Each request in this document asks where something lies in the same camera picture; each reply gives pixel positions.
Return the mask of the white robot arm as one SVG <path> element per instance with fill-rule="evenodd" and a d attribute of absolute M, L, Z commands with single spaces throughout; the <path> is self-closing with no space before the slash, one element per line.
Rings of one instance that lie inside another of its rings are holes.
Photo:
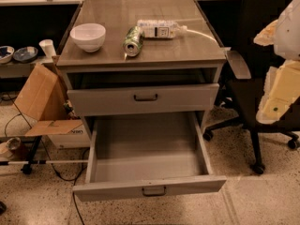
<path fill-rule="evenodd" d="M 272 45 L 275 55 L 283 59 L 278 68 L 270 67 L 266 73 L 264 94 L 256 113 L 258 122 L 273 124 L 300 98 L 300 0 L 292 0 L 254 42 Z"/>

